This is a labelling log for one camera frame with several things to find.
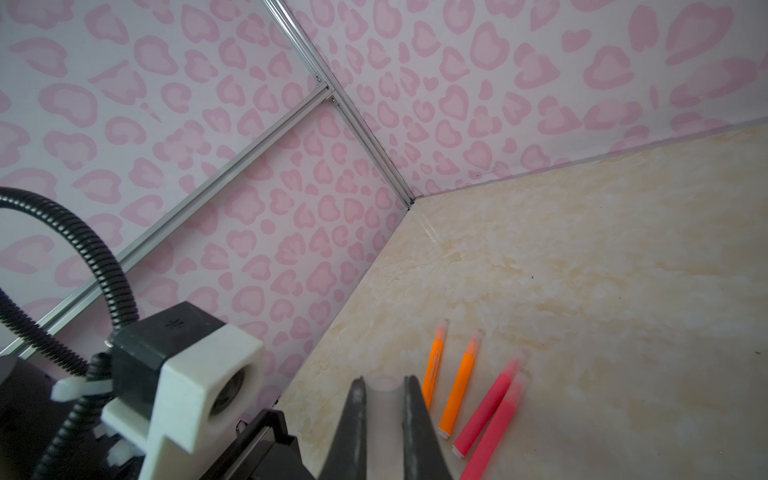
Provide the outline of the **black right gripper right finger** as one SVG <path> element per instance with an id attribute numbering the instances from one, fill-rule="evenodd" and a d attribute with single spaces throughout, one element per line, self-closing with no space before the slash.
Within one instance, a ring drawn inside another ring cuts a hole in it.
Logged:
<path id="1" fill-rule="evenodd" d="M 404 378 L 403 478 L 451 479 L 419 380 Z"/>

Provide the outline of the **pink marker pen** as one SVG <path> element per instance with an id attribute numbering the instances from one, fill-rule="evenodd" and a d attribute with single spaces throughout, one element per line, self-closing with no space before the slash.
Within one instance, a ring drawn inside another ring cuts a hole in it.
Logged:
<path id="1" fill-rule="evenodd" d="M 507 427 L 518 410 L 530 381 L 531 377 L 527 372 L 515 376 L 511 386 L 495 408 L 475 452 L 462 473 L 461 479 L 481 479 L 483 477 Z"/>
<path id="2" fill-rule="evenodd" d="M 480 437 L 486 424 L 500 405 L 517 373 L 527 363 L 528 354 L 516 353 L 496 377 L 490 389 L 453 444 L 453 453 L 458 458 L 465 458 L 471 447 Z"/>

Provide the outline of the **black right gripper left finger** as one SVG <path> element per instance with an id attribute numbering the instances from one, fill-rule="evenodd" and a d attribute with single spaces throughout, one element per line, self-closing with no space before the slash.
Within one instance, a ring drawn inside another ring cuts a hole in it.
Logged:
<path id="1" fill-rule="evenodd" d="M 320 480 L 367 477 L 367 388 L 363 377 L 350 385 Z"/>

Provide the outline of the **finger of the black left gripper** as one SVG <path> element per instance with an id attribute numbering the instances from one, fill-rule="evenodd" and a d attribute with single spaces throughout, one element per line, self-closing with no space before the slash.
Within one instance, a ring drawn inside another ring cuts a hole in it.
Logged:
<path id="1" fill-rule="evenodd" d="M 299 440 L 288 431 L 282 411 L 263 409 L 214 461 L 201 479 L 313 479 Z"/>

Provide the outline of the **orange marker pen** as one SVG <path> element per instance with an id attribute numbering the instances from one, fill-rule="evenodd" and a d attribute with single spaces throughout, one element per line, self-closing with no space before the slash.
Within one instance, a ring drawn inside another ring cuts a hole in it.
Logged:
<path id="1" fill-rule="evenodd" d="M 438 326 L 428 357 L 427 367 L 422 382 L 422 395 L 427 408 L 430 408 L 432 404 L 448 327 L 449 320 L 443 319 Z"/>
<path id="2" fill-rule="evenodd" d="M 476 329 L 462 356 L 438 425 L 438 434 L 443 439 L 448 439 L 453 433 L 484 336 L 485 332 L 482 329 Z"/>

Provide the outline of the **translucent pen cap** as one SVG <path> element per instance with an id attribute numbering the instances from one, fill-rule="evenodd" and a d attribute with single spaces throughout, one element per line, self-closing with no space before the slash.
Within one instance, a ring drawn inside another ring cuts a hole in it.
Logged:
<path id="1" fill-rule="evenodd" d="M 366 385 L 366 478 L 403 479 L 404 378 L 363 377 Z"/>

